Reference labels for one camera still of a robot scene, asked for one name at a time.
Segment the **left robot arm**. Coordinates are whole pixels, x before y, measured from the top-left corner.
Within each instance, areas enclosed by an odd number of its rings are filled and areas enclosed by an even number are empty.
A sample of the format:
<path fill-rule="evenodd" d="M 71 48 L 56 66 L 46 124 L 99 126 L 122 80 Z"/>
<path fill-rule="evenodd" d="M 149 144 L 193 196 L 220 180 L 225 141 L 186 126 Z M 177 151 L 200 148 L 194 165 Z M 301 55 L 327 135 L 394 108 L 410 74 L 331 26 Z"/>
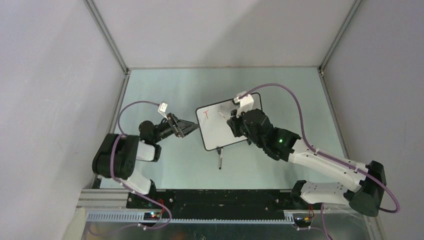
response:
<path fill-rule="evenodd" d="M 140 162 L 159 160 L 162 151 L 160 141 L 172 135 L 184 138 L 198 128 L 197 123 L 169 113 L 159 124 L 143 121 L 138 128 L 139 135 L 118 138 L 118 134 L 109 133 L 93 158 L 92 171 L 140 193 L 138 201 L 145 208 L 153 208 L 158 202 L 154 182 L 144 177 L 136 167 Z"/>

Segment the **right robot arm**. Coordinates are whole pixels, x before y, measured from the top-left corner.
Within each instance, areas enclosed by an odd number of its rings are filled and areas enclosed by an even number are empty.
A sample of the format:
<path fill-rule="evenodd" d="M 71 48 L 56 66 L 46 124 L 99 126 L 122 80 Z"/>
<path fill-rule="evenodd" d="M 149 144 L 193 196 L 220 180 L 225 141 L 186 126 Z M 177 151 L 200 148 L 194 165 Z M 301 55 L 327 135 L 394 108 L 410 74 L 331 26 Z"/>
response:
<path fill-rule="evenodd" d="M 249 145 L 262 149 L 271 159 L 305 166 L 335 180 L 298 180 L 290 193 L 295 208 L 321 203 L 348 205 L 368 217 L 376 217 L 381 211 L 387 184 L 381 163 L 373 160 L 364 164 L 346 158 L 335 161 L 329 153 L 312 150 L 298 134 L 273 126 L 260 109 L 241 114 L 234 109 L 226 123 L 235 137 L 246 137 Z"/>

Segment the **red whiteboard marker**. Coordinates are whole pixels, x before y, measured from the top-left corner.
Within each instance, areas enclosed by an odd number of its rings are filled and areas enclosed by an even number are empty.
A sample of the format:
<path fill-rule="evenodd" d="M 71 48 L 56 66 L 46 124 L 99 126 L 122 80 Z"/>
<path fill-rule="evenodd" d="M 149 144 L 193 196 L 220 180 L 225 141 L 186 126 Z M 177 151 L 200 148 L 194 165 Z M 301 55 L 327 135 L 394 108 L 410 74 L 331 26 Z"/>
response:
<path fill-rule="evenodd" d="M 226 116 L 225 114 L 223 114 L 221 111 L 217 111 L 226 121 L 228 121 L 230 118 L 228 116 Z"/>

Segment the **white board black frame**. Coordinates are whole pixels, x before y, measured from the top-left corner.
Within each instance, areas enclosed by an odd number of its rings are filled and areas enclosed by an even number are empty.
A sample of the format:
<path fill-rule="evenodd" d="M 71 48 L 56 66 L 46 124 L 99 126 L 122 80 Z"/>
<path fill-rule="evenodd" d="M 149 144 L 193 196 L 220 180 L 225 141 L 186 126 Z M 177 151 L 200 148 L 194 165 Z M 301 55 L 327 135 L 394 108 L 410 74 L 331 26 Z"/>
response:
<path fill-rule="evenodd" d="M 232 99 L 226 99 L 198 107 L 195 110 L 203 147 L 206 151 L 214 151 L 247 140 L 244 136 L 234 137 L 227 121 L 217 112 L 221 111 L 230 118 L 231 111 L 238 108 L 239 106 L 234 105 Z"/>

